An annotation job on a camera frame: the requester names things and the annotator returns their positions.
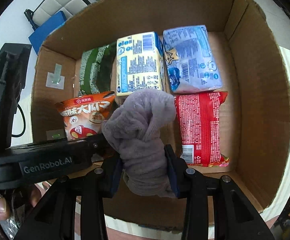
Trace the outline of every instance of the cardboard box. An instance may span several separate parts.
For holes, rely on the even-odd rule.
[[[83,51],[135,33],[206,25],[228,97],[220,108],[221,153],[228,167],[197,167],[209,176],[231,176],[255,208],[269,206],[290,149],[290,84],[263,11],[253,0],[101,0],[51,34],[39,52],[32,96],[34,141],[63,128],[54,104],[73,95],[75,64]],[[62,65],[64,89],[46,87],[48,72]],[[177,154],[177,124],[162,130]],[[151,228],[182,230],[186,200],[132,194],[122,182],[105,214]],[[210,208],[210,223],[213,210]]]

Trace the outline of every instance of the white sticker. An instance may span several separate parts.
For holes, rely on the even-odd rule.
[[[53,83],[53,79],[54,79],[54,73],[47,73],[47,80],[46,80],[46,87],[49,88],[57,88],[57,89],[64,89],[64,84],[65,84],[65,77],[64,76],[60,76],[60,80],[58,83]]]

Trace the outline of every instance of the silver bolt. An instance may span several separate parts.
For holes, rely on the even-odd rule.
[[[65,182],[65,181],[67,181],[67,180],[68,180],[68,177],[67,177],[67,176],[61,176],[61,177],[58,179],[59,182]]]
[[[230,182],[232,179],[229,176],[225,175],[225,176],[222,176],[222,180],[224,182]]]
[[[103,171],[104,170],[102,168],[96,168],[96,169],[94,169],[95,174],[102,174]]]
[[[187,174],[194,174],[195,173],[195,170],[193,168],[187,168],[186,169],[186,173]]]

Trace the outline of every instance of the rolled gray cloth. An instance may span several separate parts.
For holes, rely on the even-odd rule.
[[[102,132],[120,154],[124,180],[141,196],[175,197],[167,177],[167,159],[159,129],[175,120],[174,97],[163,91],[141,89],[102,123]]]

